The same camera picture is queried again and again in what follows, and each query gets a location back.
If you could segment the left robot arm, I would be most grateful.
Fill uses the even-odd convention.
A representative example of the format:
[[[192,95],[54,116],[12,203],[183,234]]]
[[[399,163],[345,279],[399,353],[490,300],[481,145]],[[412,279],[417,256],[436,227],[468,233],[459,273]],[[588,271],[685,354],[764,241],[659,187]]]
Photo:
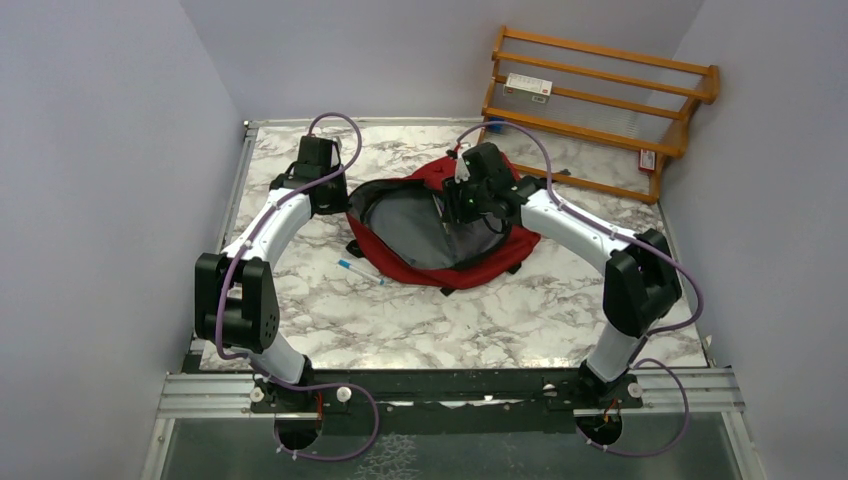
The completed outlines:
[[[342,213],[348,196],[337,138],[306,135],[297,159],[268,187],[265,204],[240,236],[194,267],[194,330],[227,357],[245,358],[279,380],[276,396],[298,411],[313,401],[311,364],[279,331],[273,268],[314,216]]]

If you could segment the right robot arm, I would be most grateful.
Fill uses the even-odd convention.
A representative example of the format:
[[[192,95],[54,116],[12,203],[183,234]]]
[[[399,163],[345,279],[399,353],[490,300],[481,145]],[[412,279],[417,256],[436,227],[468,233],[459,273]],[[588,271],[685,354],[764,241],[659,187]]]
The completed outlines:
[[[620,229],[559,197],[545,181],[517,176],[486,142],[447,152],[453,172],[442,182],[450,223],[496,219],[556,242],[603,277],[607,324],[578,369],[577,393],[587,405],[612,399],[649,330],[682,297],[665,236],[656,229]]]

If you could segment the red student backpack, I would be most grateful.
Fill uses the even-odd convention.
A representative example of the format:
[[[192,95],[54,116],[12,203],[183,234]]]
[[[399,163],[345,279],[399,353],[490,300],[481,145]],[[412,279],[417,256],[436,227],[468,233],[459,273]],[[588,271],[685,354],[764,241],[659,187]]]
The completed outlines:
[[[490,215],[472,223],[442,221],[442,181],[455,161],[443,156],[402,178],[366,181],[349,195],[353,233],[347,250],[403,284],[439,288],[445,296],[516,273],[541,236]]]

